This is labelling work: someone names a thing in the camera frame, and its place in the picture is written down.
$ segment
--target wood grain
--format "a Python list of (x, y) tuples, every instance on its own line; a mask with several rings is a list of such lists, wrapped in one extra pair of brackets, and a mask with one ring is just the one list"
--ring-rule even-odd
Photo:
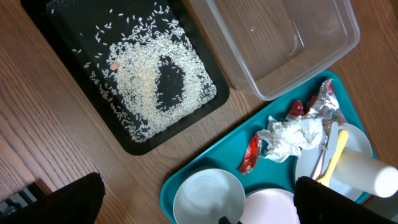
[[(380, 160), (398, 167), (398, 22), (390, 1), (352, 1), (359, 45), (330, 69), (348, 91)], [(99, 172), (98, 223), (168, 223), (168, 176), (263, 108), (227, 103), (144, 156), (123, 151), (18, 0), (0, 1), (0, 200), (42, 179), (51, 190)]]

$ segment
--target teal tray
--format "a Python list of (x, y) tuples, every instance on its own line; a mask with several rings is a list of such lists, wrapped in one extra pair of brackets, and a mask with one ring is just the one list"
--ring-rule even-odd
[[(293, 156), (281, 164), (268, 159), (259, 159), (253, 171), (248, 175), (242, 175), (238, 167), (242, 163), (246, 146), (252, 136), (267, 127), (269, 115), (275, 119), (284, 120), (295, 100), (310, 101), (311, 96), (319, 92), (322, 82), (329, 78), (333, 78), (333, 88), (347, 122), (365, 133), (340, 78), (333, 72), (323, 71), (270, 103), (167, 179), (160, 193), (160, 206), (172, 223), (175, 223), (173, 201), (178, 188), (189, 175), (193, 174), (193, 171), (201, 167), (227, 170), (239, 179), (246, 194), (263, 188), (285, 189), (294, 193), (295, 157)], [(356, 202), (361, 203), (368, 197), (369, 194), (364, 192)]]

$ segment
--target white plate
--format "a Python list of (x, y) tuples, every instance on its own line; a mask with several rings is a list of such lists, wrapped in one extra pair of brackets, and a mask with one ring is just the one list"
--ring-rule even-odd
[(243, 224), (299, 224), (293, 194), (282, 189), (262, 189), (246, 197)]
[[(345, 148), (350, 148), (355, 151), (361, 152), (369, 157), (373, 156), (371, 144), (366, 135), (356, 126), (352, 124), (343, 124), (339, 129), (345, 129), (349, 132), (349, 138)], [(330, 159), (335, 154), (336, 149), (328, 149), (326, 152), (325, 163), (322, 167), (321, 176), (325, 173)], [(297, 159), (295, 178), (296, 180), (301, 176), (311, 177), (318, 159), (321, 154), (321, 149), (302, 150), (301, 156)], [(329, 188), (338, 192), (341, 195), (355, 201), (362, 193), (362, 190), (355, 189), (338, 181), (335, 174), (330, 179)]]

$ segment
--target black object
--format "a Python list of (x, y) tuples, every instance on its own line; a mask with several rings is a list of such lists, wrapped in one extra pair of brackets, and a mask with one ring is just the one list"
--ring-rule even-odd
[[(77, 40), (80, 38), (80, 34), (71, 30), (69, 26), (70, 23), (67, 22), (66, 17), (85, 18), (84, 23), (92, 23), (94, 28), (94, 24), (98, 24), (100, 26), (101, 24), (103, 25), (104, 23), (109, 22), (105, 20), (106, 18), (104, 18), (104, 15), (109, 15), (109, 11), (107, 14), (104, 14), (105, 9), (109, 10), (112, 8), (114, 11), (113, 13), (125, 13), (126, 15), (134, 14), (136, 17), (138, 17), (140, 13), (143, 13), (142, 17), (147, 17), (149, 16), (149, 14), (146, 15), (146, 13), (149, 11), (148, 5), (152, 6), (151, 10), (153, 10), (155, 1), (158, 3), (166, 2), (165, 0), (21, 0), (22, 6), (27, 11), (28, 15), (32, 18), (35, 25), (40, 29), (41, 33), (57, 53), (68, 71), (72, 74), (108, 128), (115, 135), (120, 145), (122, 145), (126, 152), (133, 155), (142, 155), (149, 152), (151, 149), (162, 144), (166, 140), (170, 139), (177, 133), (181, 132), (185, 128), (189, 127), (199, 119), (202, 119), (204, 116), (223, 105), (229, 97), (229, 87), (225, 77), (223, 76), (205, 40), (201, 36), (198, 27), (184, 6), (183, 0), (169, 0), (168, 3), (172, 12), (180, 21), (180, 25), (184, 28), (187, 37), (190, 39), (190, 42), (193, 45), (193, 48), (201, 58), (203, 64), (205, 65), (206, 71), (213, 80), (213, 83), (216, 85), (217, 95), (214, 99), (194, 111), (192, 114), (182, 118), (180, 121), (171, 125), (165, 131), (156, 134), (146, 142), (137, 143), (131, 140), (130, 134), (117, 119), (116, 115), (113, 113), (113, 110), (109, 106), (109, 103), (103, 99), (100, 91), (97, 89), (93, 81), (90, 80), (90, 74), (87, 73), (82, 67), (81, 61), (85, 60), (85, 62), (92, 62), (90, 65), (92, 67), (96, 66), (96, 62), (92, 61), (90, 56), (86, 54), (85, 51), (82, 51), (79, 54), (79, 57), (81, 57), (80, 61), (75, 55), (76, 52), (75, 54), (72, 52), (71, 46), (76, 46), (76, 44), (79, 43)], [(65, 9), (66, 7), (72, 6), (72, 4), (81, 4), (82, 7), (74, 7), (71, 13), (60, 14), (58, 16), (54, 16), (54, 18), (50, 20), (49, 15), (53, 14), (51, 13), (51, 9), (47, 7), (48, 4), (56, 4), (60, 9)], [(123, 17), (123, 21), (121, 22), (125, 24), (126, 18)], [(81, 26), (81, 24), (83, 24), (83, 22), (74, 22), (72, 26)], [(114, 24), (112, 24), (112, 29), (117, 29), (117, 27), (117, 24), (114, 22)], [(83, 37), (85, 37), (84, 35), (89, 35), (89, 33), (84, 31), (85, 30), (82, 31)], [(120, 39), (120, 32), (115, 32), (114, 34), (118, 37), (118, 39)], [(93, 42), (95, 43), (95, 33), (90, 34), (90, 38), (92, 38)], [(90, 45), (84, 47), (89, 49), (89, 51), (94, 50), (94, 48), (92, 48)], [(122, 108), (124, 107), (124, 105), (121, 103), (116, 104), (115, 106), (120, 106)]]
[(231, 222), (229, 222), (229, 220), (228, 220), (227, 217), (221, 217), (221, 218), (218, 220), (218, 224), (231, 224)]
[(301, 224), (394, 223), (309, 177), (296, 182), (294, 205)]
[(32, 205), (37, 200), (45, 197), (42, 189), (34, 182), (20, 192), (0, 202), (0, 218), (4, 218), (26, 206)]
[(105, 187), (100, 174), (91, 173), (0, 218), (0, 223), (92, 224), (100, 211), (104, 195)]

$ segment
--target white cylinder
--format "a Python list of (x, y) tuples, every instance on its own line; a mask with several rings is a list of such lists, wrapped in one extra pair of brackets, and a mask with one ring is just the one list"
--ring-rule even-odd
[(398, 170), (352, 149), (344, 149), (333, 173), (342, 183), (379, 197), (398, 190)]

